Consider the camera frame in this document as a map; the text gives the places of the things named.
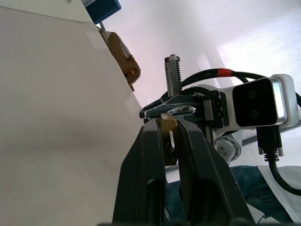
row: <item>cable connector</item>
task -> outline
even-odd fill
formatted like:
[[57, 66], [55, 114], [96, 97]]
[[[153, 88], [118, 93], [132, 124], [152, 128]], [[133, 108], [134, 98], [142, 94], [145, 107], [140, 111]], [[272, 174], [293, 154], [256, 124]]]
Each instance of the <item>cable connector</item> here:
[[265, 161], [279, 161], [283, 156], [283, 148], [279, 126], [257, 127], [259, 154], [264, 154]]

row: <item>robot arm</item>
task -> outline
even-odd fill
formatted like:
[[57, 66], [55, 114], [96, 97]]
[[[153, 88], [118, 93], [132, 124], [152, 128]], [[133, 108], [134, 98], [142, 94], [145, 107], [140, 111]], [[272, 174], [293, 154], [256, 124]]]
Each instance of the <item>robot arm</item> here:
[[[299, 120], [292, 78], [256, 75], [258, 80], [226, 89], [182, 90], [183, 85], [196, 82], [197, 76], [182, 82], [180, 58], [171, 55], [165, 62], [168, 96], [140, 112], [145, 124], [121, 166], [113, 223], [160, 225], [165, 166], [178, 160], [189, 222], [254, 225], [228, 166], [241, 148], [241, 138], [229, 131], [256, 129], [260, 150], [269, 163], [277, 161], [282, 151], [279, 127], [293, 126]], [[223, 70], [230, 76], [234, 73]]]

